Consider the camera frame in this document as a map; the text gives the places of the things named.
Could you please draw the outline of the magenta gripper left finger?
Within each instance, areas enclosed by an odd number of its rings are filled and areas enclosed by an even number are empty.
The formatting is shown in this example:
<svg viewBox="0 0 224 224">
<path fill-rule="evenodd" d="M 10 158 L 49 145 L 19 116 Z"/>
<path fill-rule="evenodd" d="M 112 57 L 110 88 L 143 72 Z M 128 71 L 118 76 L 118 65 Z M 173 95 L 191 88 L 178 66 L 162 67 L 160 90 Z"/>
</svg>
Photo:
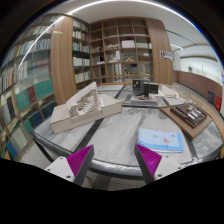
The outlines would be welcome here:
<svg viewBox="0 0 224 224">
<path fill-rule="evenodd" d="M 58 157 L 46 171 L 82 186 L 93 156 L 94 146 L 89 145 L 68 157 Z"/>
</svg>

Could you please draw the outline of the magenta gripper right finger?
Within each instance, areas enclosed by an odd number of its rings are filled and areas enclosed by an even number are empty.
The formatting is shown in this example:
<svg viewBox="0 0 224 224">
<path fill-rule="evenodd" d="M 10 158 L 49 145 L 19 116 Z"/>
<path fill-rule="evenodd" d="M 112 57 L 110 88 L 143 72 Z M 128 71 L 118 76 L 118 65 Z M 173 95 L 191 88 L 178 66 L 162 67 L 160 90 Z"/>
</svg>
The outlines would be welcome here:
<svg viewBox="0 0 224 224">
<path fill-rule="evenodd" d="M 142 145 L 135 145 L 135 156 L 146 184 L 150 184 L 181 169 L 170 156 L 162 156 Z"/>
</svg>

